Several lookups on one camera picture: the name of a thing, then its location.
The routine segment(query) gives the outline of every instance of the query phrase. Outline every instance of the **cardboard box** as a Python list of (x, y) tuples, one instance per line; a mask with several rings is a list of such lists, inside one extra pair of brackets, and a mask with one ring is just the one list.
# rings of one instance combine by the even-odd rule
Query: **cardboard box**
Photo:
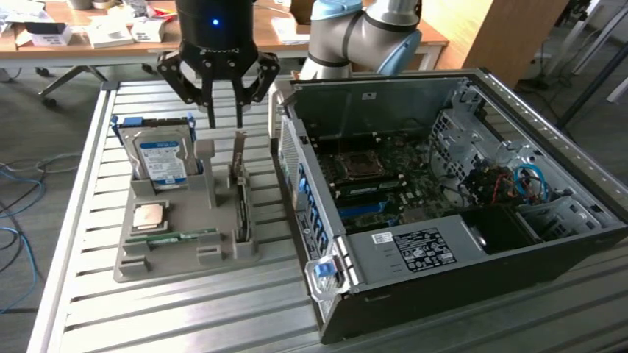
[(314, 0), (292, 0), (290, 14), (294, 18), (296, 23), (296, 34), (308, 35), (310, 33), (310, 16), (312, 16), (312, 6), (314, 5)]
[(33, 46), (66, 46), (72, 29), (62, 23), (24, 22)]
[(164, 21), (144, 18), (130, 28), (130, 36), (138, 42), (160, 43), (164, 38)]
[(94, 18), (92, 18), (92, 23), (85, 30), (93, 49), (134, 43), (133, 37), (122, 23), (109, 22), (100, 18), (94, 21)]

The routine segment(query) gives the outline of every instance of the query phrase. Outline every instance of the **chair leg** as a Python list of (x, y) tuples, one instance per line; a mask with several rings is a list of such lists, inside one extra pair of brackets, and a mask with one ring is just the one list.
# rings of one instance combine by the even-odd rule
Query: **chair leg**
[(38, 92), (38, 95), (41, 97), (45, 97), (53, 90), (60, 88), (70, 79), (76, 77), (84, 70), (84, 66), (74, 66), (73, 68), (69, 69), (68, 72), (62, 74), (61, 77), (58, 77), (54, 82), (52, 82), (48, 87), (42, 89), (41, 92)]
[(10, 82), (9, 73), (4, 68), (0, 68), (0, 82)]
[(98, 69), (97, 69), (94, 66), (84, 66), (84, 70), (85, 70), (85, 72), (89, 72), (92, 75), (94, 75), (96, 78), (97, 78), (101, 82), (106, 82), (106, 77), (105, 77), (105, 75), (101, 74), (101, 72), (98, 71)]

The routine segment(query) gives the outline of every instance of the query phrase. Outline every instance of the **chair wheel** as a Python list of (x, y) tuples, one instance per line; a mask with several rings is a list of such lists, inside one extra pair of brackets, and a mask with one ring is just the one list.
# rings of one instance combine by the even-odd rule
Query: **chair wheel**
[(41, 77), (50, 77), (50, 72), (48, 71), (46, 68), (34, 68), (34, 72), (36, 72)]
[(57, 106), (57, 100), (56, 99), (52, 99), (52, 98), (44, 98), (41, 100), (41, 104), (44, 105), (44, 107), (46, 108), (54, 108)]
[(141, 69), (149, 74), (154, 73), (153, 67), (148, 64), (141, 64)]

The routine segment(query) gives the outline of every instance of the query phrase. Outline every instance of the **hard drive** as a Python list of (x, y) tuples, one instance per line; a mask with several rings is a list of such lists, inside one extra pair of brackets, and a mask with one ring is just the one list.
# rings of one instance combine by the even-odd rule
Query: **hard drive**
[(194, 119), (112, 118), (112, 128), (126, 151), (133, 177), (152, 180), (154, 190), (185, 185), (200, 172), (194, 155)]

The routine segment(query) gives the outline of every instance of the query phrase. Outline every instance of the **white box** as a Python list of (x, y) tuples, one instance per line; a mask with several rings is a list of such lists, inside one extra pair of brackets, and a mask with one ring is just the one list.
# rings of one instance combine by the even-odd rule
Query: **white box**
[(33, 46), (66, 46), (72, 39), (72, 29), (65, 24), (26, 22)]
[(130, 36), (138, 42), (160, 43), (164, 38), (162, 20), (137, 20), (130, 28)]
[(124, 24), (93, 21), (85, 31), (89, 37), (90, 47), (93, 49), (134, 43), (133, 37), (130, 36)]

